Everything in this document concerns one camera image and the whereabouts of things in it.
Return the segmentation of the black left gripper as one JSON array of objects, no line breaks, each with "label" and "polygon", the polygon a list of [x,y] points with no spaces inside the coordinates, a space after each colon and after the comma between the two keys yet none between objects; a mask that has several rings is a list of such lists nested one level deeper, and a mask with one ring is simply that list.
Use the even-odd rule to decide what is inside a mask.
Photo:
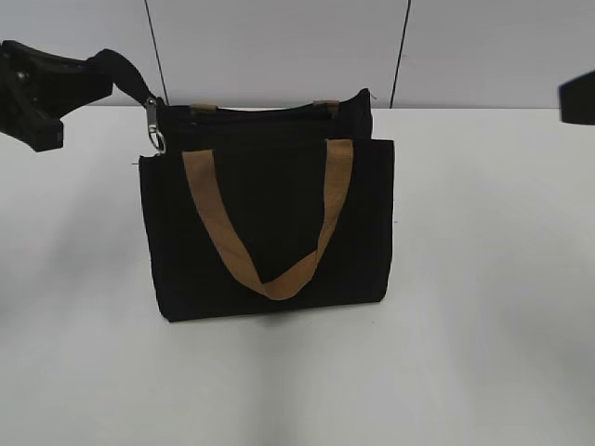
[{"label": "black left gripper", "polygon": [[1,43],[1,132],[35,152],[61,148],[61,117],[112,90],[110,76],[86,60]]}]

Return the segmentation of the black right arm gripper tip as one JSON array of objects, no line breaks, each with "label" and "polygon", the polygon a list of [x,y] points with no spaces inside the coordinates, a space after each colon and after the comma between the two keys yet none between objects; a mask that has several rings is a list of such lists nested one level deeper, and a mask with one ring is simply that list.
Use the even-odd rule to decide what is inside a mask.
[{"label": "black right arm gripper tip", "polygon": [[595,72],[582,74],[558,87],[560,119],[570,125],[595,124]]}]

